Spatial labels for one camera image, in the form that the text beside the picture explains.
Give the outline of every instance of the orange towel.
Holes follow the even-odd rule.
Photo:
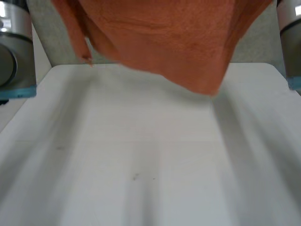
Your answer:
[[[85,42],[128,67],[217,93],[235,46],[272,0],[52,0],[78,57]]]

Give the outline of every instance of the white table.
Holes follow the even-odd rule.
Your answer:
[[[231,64],[213,101],[57,66],[0,133],[0,225],[299,226],[300,113],[267,64]]]

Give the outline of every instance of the dark spot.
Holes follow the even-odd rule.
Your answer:
[[[61,150],[64,150],[65,148],[62,147],[62,146],[58,146],[58,147],[56,147],[56,149],[57,149],[58,151],[61,151]]]

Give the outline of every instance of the gray wall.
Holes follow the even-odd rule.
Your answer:
[[[52,66],[78,64],[64,25],[50,0],[28,0],[28,4],[33,24]],[[93,57],[95,63],[108,63],[94,51]],[[238,44],[232,62],[265,62],[285,74],[275,4],[267,8],[251,26]]]

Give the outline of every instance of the towel fold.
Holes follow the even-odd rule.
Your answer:
[[[85,41],[125,66],[215,95],[234,49],[272,0],[52,0],[78,57]]]

